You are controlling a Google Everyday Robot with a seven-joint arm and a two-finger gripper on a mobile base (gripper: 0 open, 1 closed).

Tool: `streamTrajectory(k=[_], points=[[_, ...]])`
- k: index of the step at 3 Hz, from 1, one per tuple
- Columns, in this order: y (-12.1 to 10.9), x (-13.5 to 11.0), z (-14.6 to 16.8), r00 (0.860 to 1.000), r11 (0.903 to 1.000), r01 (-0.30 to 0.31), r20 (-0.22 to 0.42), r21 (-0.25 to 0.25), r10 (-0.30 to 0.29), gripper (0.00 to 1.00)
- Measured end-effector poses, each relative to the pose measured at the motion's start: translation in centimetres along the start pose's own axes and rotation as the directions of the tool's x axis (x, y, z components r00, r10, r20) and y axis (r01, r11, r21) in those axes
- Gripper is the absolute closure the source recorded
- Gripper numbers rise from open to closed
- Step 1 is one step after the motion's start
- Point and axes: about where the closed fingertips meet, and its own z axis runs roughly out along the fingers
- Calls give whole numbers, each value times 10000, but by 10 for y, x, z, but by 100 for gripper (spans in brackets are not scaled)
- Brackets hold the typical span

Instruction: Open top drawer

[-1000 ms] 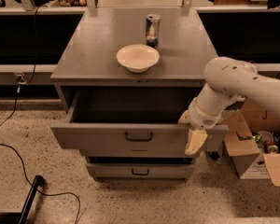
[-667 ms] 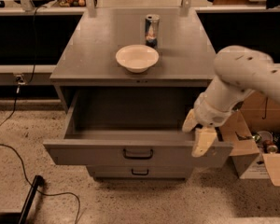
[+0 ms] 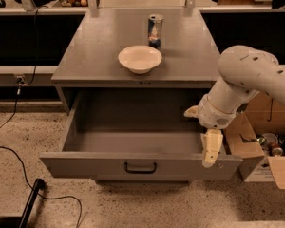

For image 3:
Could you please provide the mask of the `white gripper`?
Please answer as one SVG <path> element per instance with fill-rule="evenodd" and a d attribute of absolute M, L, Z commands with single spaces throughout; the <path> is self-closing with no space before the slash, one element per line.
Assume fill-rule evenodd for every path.
<path fill-rule="evenodd" d="M 202 143 L 202 165 L 212 167 L 219 155 L 223 135 L 218 129 L 225 129 L 236 117 L 236 113 L 224 113 L 211 105 L 208 95 L 205 94 L 198 106 L 194 105 L 185 110 L 183 115 L 187 118 L 197 118 L 199 123 L 208 128 L 200 135 Z"/>

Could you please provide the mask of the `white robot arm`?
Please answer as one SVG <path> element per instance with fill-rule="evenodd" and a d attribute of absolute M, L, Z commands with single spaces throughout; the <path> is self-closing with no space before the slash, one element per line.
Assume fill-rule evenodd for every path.
<path fill-rule="evenodd" d="M 206 168 L 218 158 L 221 131 L 258 93 L 285 105 L 285 66 L 271 53 L 247 46 L 228 47 L 218 59 L 218 72 L 211 90 L 184 112 L 206 128 L 201 135 L 202 165 Z"/>

